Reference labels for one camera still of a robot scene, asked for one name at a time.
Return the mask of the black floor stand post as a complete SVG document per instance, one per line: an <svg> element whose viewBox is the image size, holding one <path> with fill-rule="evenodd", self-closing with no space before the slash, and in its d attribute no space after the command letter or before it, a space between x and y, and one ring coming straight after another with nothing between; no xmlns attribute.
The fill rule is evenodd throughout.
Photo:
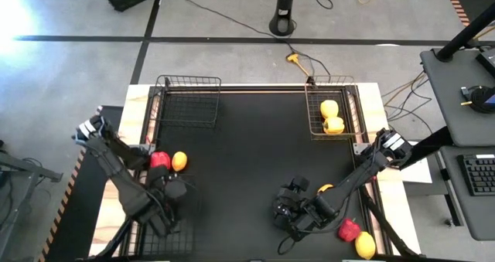
<svg viewBox="0 0 495 262"><path fill-rule="evenodd" d="M293 0L277 0L275 14L269 22L268 28L276 36L289 36L295 30L292 20Z"/></svg>

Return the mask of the orange round fruit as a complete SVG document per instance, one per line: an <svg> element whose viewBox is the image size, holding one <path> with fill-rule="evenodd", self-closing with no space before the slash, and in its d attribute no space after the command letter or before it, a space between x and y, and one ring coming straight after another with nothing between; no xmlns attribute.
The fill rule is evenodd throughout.
<svg viewBox="0 0 495 262"><path fill-rule="evenodd" d="M175 172L182 171L188 162L188 157L185 152L178 151L172 157L172 168Z"/></svg>

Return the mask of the black stand bar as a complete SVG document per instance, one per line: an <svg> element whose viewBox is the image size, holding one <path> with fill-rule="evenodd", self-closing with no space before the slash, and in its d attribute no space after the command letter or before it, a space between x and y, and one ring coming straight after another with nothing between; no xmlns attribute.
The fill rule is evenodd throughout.
<svg viewBox="0 0 495 262"><path fill-rule="evenodd" d="M456 146L447 127L437 130L414 145L411 149L411 156L409 159L398 168L400 170L405 169L423 158L430 156L430 154L434 154L443 146Z"/></svg>

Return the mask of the dark metal stand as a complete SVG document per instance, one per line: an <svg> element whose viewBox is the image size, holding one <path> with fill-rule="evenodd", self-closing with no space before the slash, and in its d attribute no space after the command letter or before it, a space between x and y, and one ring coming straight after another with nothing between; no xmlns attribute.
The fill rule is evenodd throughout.
<svg viewBox="0 0 495 262"><path fill-rule="evenodd" d="M4 145L0 139L0 261L8 254L15 225L27 213L34 188L46 179L60 182L63 177L34 158L10 155Z"/></svg>

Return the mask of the grey desk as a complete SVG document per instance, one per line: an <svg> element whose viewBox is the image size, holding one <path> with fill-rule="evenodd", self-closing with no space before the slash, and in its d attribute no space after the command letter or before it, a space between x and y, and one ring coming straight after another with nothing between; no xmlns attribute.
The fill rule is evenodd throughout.
<svg viewBox="0 0 495 262"><path fill-rule="evenodd" d="M457 160L458 155L495 155L495 148L444 146L440 153L472 238L495 240L495 196L471 196Z"/></svg>
<svg viewBox="0 0 495 262"><path fill-rule="evenodd" d="M478 63L477 55L474 50L463 50L442 62L434 51L420 53L446 127L459 147L495 146L495 114L478 113L461 105L466 100L463 87L495 87L495 78Z"/></svg>

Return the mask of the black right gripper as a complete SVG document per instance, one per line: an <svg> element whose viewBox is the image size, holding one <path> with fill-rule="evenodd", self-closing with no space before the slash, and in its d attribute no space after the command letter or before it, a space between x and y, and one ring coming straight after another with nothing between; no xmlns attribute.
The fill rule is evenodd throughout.
<svg viewBox="0 0 495 262"><path fill-rule="evenodd" d="M300 195L297 192L281 188L275 197L275 206L288 208L274 209L274 225L285 231L316 232L321 230L322 217L319 212L319 201L319 195L312 198L303 198L300 201ZM296 217L295 213L290 209L297 209Z"/></svg>

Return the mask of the black diagonal pole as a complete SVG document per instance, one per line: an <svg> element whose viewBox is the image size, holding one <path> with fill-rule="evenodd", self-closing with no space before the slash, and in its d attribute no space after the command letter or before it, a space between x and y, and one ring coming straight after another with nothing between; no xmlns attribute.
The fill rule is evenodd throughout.
<svg viewBox="0 0 495 262"><path fill-rule="evenodd" d="M436 58L442 62L449 62L453 54L461 47L479 34L495 19L495 2L485 9L478 17L476 17L464 30L459 32L451 41L449 41L436 54Z"/></svg>

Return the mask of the black keyboard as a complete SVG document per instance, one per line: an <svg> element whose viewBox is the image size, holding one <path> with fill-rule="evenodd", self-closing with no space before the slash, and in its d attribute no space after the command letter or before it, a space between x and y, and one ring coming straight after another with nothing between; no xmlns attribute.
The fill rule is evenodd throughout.
<svg viewBox="0 0 495 262"><path fill-rule="evenodd" d="M495 155L458 155L457 160L471 196L495 196Z"/></svg>

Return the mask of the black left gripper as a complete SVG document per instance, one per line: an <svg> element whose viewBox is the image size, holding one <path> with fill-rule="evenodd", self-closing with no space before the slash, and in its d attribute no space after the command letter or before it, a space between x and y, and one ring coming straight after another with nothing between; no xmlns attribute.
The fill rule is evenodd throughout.
<svg viewBox="0 0 495 262"><path fill-rule="evenodd" d="M165 210L153 200L140 212L138 221L140 224L150 225L155 235L161 238L174 233L175 230L175 221L169 220Z"/></svg>

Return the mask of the black round desk device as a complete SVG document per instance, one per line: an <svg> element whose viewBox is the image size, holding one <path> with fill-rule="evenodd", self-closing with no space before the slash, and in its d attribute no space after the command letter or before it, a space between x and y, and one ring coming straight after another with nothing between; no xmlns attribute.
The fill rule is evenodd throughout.
<svg viewBox="0 0 495 262"><path fill-rule="evenodd" d="M465 98L462 106L469 106L483 114L495 113L495 87L461 87L461 94Z"/></svg>

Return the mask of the yellow bell pepper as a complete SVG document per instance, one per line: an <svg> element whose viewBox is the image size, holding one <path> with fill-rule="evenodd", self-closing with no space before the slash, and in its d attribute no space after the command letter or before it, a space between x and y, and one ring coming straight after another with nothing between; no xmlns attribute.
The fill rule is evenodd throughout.
<svg viewBox="0 0 495 262"><path fill-rule="evenodd" d="M341 134L344 129L345 125L341 117L328 117L323 122L323 131L326 134Z"/></svg>

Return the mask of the red bell pepper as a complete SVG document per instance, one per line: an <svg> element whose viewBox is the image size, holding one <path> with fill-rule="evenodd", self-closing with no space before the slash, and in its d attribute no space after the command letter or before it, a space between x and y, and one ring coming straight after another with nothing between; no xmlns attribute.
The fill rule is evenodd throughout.
<svg viewBox="0 0 495 262"><path fill-rule="evenodd" d="M349 218L345 218L338 230L338 237L344 242L355 240L361 232L360 226Z"/></svg>
<svg viewBox="0 0 495 262"><path fill-rule="evenodd" d="M154 151L150 155L150 167L165 167L167 170L170 170L171 159L165 151Z"/></svg>

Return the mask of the dark desk device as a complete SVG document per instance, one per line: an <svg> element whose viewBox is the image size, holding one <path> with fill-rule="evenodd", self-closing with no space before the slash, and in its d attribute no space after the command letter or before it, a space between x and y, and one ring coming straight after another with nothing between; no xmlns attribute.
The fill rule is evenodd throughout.
<svg viewBox="0 0 495 262"><path fill-rule="evenodd" d="M495 78L495 48L481 51L477 56L478 63Z"/></svg>

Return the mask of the yellow power plug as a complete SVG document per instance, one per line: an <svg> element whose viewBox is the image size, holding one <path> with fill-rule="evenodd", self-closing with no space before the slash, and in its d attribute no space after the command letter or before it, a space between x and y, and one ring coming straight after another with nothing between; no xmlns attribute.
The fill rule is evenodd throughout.
<svg viewBox="0 0 495 262"><path fill-rule="evenodd" d="M308 77L310 76L309 72L299 62L299 55L298 55L298 53L290 53L289 55L286 56L286 60L289 63L295 64L306 76L308 76Z"/></svg>

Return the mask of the black rig strut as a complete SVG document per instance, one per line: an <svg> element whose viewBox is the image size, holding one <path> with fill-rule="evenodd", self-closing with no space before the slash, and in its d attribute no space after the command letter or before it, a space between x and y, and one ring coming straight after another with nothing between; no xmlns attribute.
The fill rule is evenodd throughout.
<svg viewBox="0 0 495 262"><path fill-rule="evenodd" d="M131 230L131 225L133 220L128 218L126 219L117 233L113 236L110 242L106 245L106 247L97 255L90 257L92 261L103 262L106 260L110 260L112 255L115 253L121 242L124 240L127 233Z"/></svg>
<svg viewBox="0 0 495 262"><path fill-rule="evenodd" d="M374 218L378 221L380 228L387 235L388 239L397 248L401 257L423 257L422 254L416 253L412 249L410 249L407 246L407 244L403 241L403 239L399 237L399 235L395 232L391 224L386 220L384 214L380 211L379 206L374 203L367 189L361 188L359 189L359 191L361 196L363 197L365 206L372 212Z"/></svg>

